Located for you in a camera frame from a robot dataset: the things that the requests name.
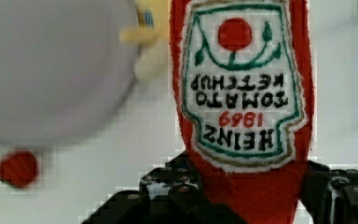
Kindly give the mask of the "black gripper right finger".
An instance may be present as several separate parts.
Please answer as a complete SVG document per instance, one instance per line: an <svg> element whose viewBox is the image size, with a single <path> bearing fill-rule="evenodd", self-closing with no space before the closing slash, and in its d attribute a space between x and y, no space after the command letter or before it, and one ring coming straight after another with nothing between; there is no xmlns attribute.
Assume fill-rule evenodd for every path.
<svg viewBox="0 0 358 224"><path fill-rule="evenodd" d="M358 224L358 170L309 161L300 201L314 224Z"/></svg>

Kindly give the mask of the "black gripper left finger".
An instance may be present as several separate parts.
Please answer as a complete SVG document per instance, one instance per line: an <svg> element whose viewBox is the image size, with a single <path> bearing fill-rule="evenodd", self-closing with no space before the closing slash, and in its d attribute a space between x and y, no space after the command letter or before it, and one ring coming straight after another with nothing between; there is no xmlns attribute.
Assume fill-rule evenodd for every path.
<svg viewBox="0 0 358 224"><path fill-rule="evenodd" d="M210 202L200 174L184 152L122 190L81 224L246 224L223 203Z"/></svg>

